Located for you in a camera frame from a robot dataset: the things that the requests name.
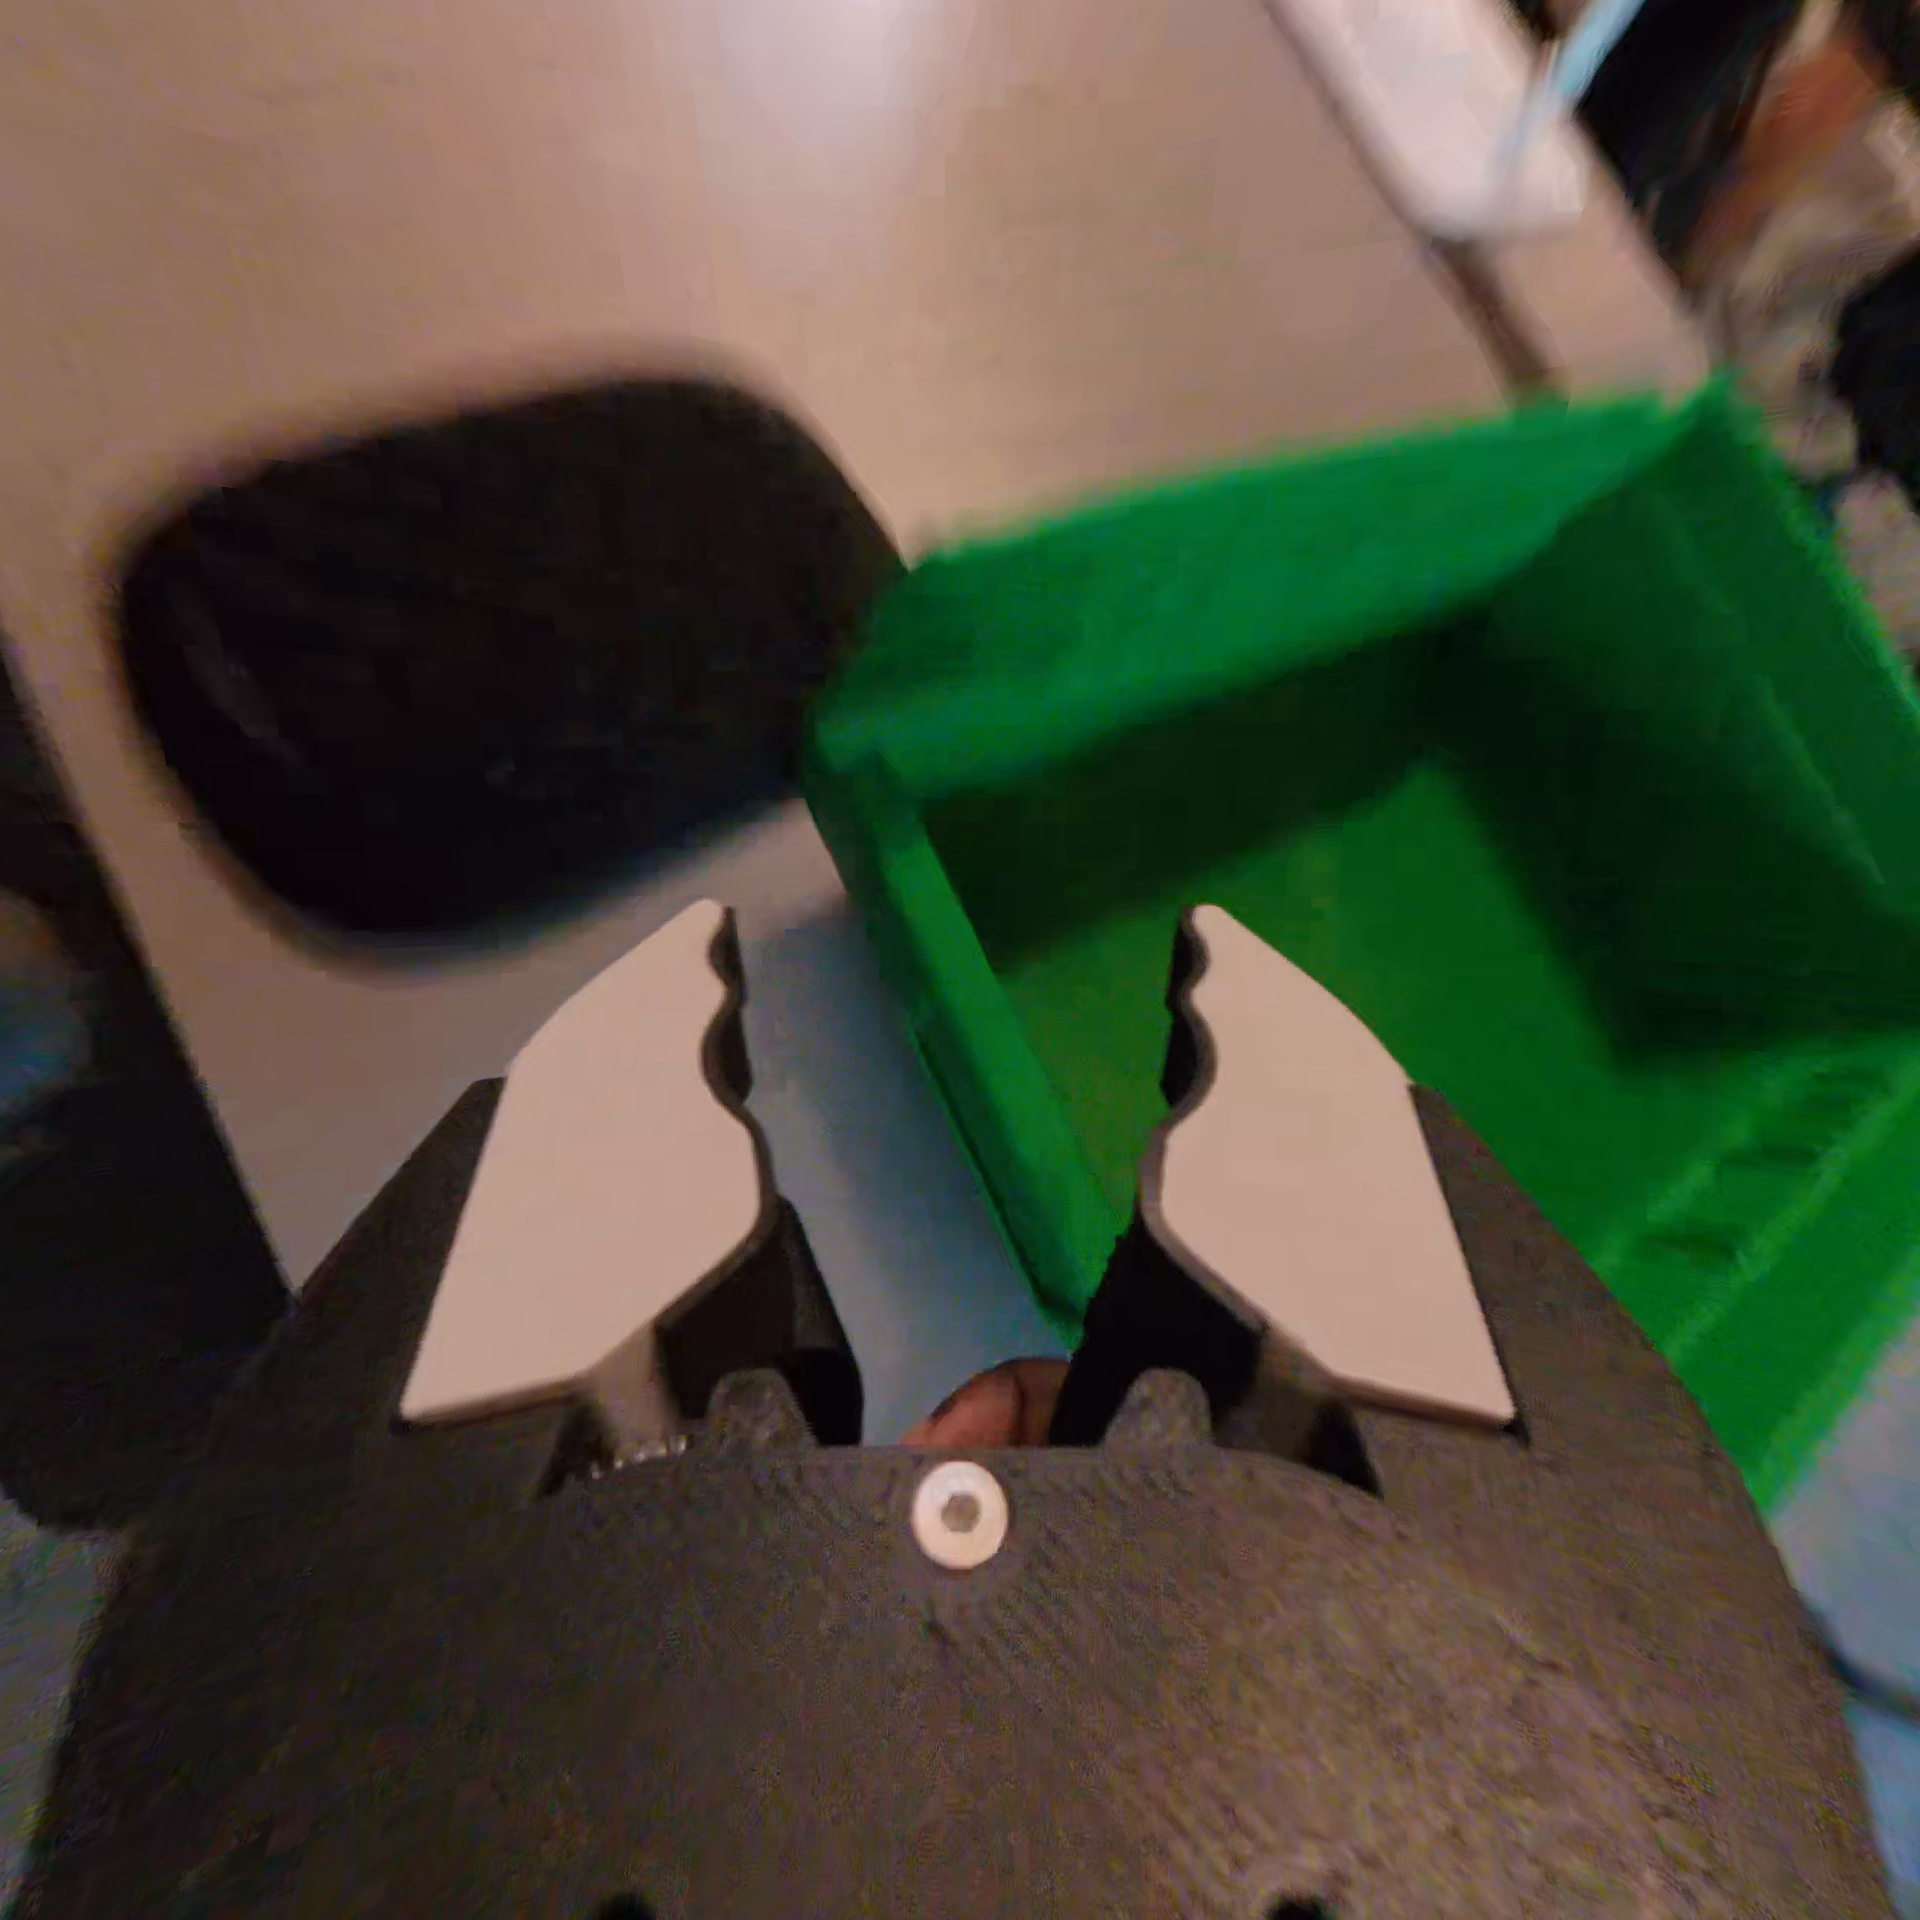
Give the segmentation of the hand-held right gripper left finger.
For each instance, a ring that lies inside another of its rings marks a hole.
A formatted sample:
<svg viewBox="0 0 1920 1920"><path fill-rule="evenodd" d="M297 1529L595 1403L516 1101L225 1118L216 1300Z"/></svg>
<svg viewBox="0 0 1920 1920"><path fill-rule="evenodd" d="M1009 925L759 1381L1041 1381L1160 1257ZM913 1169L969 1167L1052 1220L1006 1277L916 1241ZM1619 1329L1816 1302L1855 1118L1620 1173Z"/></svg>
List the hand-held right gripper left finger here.
<svg viewBox="0 0 1920 1920"><path fill-rule="evenodd" d="M398 1414L580 1408L612 1455L676 1447L665 1332L776 1220L748 1113L736 913L686 905L516 1049Z"/></svg>

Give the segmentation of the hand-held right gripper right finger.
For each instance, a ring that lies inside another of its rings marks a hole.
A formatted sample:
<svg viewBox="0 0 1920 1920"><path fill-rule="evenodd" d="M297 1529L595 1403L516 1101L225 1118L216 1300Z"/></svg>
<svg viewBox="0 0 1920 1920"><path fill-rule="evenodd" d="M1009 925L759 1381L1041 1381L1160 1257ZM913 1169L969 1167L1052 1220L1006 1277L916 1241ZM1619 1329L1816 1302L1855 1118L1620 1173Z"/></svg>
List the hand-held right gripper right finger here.
<svg viewBox="0 0 1920 1920"><path fill-rule="evenodd" d="M1178 950L1170 1015L1194 1076L1144 1152L1151 1238L1344 1401L1511 1425L1401 1062L1225 908L1187 910Z"/></svg>

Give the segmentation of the green plastic bin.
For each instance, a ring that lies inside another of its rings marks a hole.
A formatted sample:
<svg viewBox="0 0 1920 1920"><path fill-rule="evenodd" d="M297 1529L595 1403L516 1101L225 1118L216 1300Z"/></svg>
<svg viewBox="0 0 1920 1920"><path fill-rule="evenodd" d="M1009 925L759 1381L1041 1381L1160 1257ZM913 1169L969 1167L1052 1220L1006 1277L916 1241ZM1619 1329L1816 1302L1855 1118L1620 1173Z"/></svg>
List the green plastic bin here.
<svg viewBox="0 0 1920 1920"><path fill-rule="evenodd" d="M1915 685L1724 385L934 552L802 791L1067 1336L1191 905L1473 1126L1766 1509L1915 1312Z"/></svg>

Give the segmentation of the grey desk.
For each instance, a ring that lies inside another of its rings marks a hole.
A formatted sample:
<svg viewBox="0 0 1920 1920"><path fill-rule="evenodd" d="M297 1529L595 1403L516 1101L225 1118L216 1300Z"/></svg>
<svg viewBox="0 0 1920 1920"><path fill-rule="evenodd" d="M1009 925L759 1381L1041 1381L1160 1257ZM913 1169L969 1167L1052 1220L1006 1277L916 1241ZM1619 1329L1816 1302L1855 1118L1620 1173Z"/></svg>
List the grey desk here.
<svg viewBox="0 0 1920 1920"><path fill-rule="evenodd" d="M230 463L584 377L783 404L904 549L1155 476L1710 365L1619 189L1440 264L1268 4L4 4L4 637L281 1276L692 897L897 1437L1062 1342L802 805L520 949L272 924L137 741L128 529Z"/></svg>

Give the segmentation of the person's right hand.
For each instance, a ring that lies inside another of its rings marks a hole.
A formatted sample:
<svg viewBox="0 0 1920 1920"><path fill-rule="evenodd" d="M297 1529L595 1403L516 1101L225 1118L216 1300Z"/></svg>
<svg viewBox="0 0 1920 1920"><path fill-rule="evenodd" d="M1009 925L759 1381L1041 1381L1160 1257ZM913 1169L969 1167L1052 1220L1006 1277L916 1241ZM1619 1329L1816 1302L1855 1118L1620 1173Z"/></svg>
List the person's right hand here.
<svg viewBox="0 0 1920 1920"><path fill-rule="evenodd" d="M1014 1358L961 1383L934 1413L913 1423L900 1447L969 1453L1039 1448L1049 1443L1067 1359Z"/></svg>

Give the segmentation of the black wrist rest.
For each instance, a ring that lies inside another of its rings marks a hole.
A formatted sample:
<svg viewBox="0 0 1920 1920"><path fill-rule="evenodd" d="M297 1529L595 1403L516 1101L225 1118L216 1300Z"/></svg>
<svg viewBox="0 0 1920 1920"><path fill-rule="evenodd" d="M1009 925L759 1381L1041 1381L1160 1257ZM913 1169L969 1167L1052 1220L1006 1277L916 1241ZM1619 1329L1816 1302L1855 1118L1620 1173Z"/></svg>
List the black wrist rest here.
<svg viewBox="0 0 1920 1920"><path fill-rule="evenodd" d="M315 942L460 950L794 797L900 571L802 421L626 375L230 468L127 549L114 645L255 900Z"/></svg>

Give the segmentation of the white-based document stand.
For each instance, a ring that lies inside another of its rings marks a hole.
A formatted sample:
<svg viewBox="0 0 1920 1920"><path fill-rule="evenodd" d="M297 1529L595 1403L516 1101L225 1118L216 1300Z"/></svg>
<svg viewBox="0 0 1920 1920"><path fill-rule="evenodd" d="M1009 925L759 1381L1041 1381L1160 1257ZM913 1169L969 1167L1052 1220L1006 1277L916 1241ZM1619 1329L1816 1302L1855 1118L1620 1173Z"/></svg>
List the white-based document stand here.
<svg viewBox="0 0 1920 1920"><path fill-rule="evenodd" d="M1596 174L1577 104L1641 1L1577 4L1543 48L1492 1L1279 1L1265 12L1425 239L1503 249L1577 229Z"/></svg>

